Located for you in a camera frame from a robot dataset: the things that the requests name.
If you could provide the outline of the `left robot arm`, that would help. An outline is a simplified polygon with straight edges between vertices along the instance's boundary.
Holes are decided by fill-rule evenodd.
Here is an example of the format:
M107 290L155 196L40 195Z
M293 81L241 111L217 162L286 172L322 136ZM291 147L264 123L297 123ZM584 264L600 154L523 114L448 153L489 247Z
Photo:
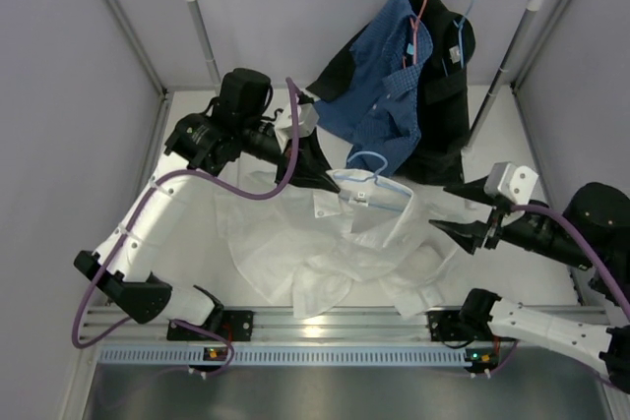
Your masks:
M194 207L196 184L209 182L251 201L269 200L287 186L339 192L317 138L315 100L293 81L286 85L288 106L269 117L270 78L236 68L224 76L218 95L203 111L176 122L147 185L122 221L96 249L74 260L89 282L73 322L76 345L85 346L81 323L95 291L140 325L167 319L203 340L220 334L223 305L216 296L198 285L168 282L154 271L164 241ZM254 193L220 179L225 167L244 154L276 168L274 189Z

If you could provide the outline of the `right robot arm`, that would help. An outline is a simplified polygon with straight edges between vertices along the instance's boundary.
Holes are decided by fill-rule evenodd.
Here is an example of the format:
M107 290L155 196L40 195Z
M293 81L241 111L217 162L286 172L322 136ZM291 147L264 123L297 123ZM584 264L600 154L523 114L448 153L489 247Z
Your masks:
M472 255L501 243L578 271L588 271L589 288L629 312L629 198L600 182L577 190L563 211L525 193L508 197L484 177L452 184L445 192L487 205L486 221L433 220ZM474 339L510 338L571 358L602 381L629 391L629 327L596 326L526 308L488 289L473 288L458 313L461 332Z

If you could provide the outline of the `white shirt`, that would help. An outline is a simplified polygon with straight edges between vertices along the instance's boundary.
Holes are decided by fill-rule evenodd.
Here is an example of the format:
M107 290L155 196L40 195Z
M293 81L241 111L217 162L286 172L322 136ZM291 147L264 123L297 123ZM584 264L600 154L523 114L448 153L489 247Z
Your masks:
M323 314L367 283L408 319L446 301L440 284L458 248L429 220L460 211L437 188L394 182L414 192L402 213L293 186L265 201L219 191L219 234L252 289L273 305L289 303L298 319Z

